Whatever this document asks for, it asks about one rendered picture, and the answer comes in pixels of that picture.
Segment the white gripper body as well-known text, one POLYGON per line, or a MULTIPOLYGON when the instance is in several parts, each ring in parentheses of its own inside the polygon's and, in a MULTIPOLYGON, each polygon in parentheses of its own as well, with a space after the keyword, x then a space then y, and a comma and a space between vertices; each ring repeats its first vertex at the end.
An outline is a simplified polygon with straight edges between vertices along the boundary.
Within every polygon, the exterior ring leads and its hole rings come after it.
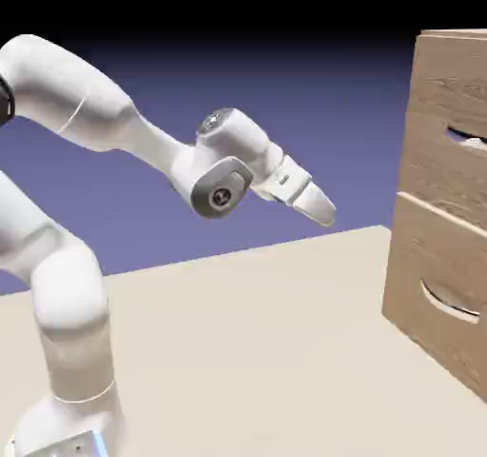
POLYGON ((292 208, 321 226, 330 227, 335 223, 335 205, 313 181, 304 187, 292 208))

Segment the light wood cabinet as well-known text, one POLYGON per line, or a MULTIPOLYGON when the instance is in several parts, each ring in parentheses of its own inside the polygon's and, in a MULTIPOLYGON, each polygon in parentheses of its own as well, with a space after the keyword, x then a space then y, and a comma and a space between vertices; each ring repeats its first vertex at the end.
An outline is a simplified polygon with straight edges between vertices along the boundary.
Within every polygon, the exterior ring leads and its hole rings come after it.
POLYGON ((487 29, 416 40, 382 312, 487 402, 487 29))

